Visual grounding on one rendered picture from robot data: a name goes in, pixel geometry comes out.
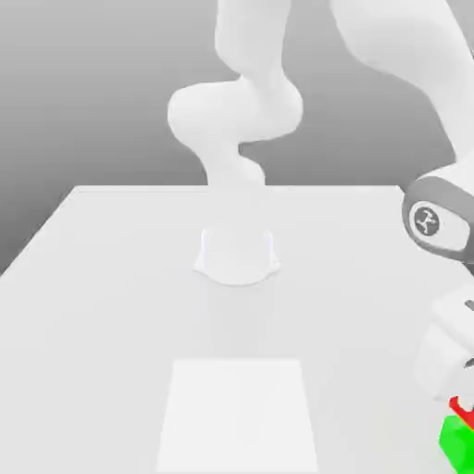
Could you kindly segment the small green cube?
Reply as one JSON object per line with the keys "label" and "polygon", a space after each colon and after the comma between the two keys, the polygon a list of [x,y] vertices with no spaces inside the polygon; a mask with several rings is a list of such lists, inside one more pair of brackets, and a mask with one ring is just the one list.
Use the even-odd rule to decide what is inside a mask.
{"label": "small green cube", "polygon": [[474,474],[474,430],[461,418],[444,419],[439,445],[456,474]]}

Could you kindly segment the small red cube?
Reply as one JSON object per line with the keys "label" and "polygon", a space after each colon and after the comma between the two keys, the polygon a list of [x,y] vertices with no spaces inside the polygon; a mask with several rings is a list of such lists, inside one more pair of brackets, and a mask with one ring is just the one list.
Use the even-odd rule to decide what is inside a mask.
{"label": "small red cube", "polygon": [[474,431],[474,406],[470,409],[465,409],[460,405],[459,397],[454,396],[449,400],[449,407],[471,430]]}

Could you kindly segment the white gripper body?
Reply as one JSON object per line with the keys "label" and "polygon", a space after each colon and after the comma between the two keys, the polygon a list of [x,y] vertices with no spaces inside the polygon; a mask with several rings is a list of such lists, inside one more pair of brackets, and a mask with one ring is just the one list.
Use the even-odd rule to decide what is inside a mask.
{"label": "white gripper body", "polygon": [[474,350],[438,323],[422,338],[414,375],[432,399],[456,397],[461,408],[474,409]]}

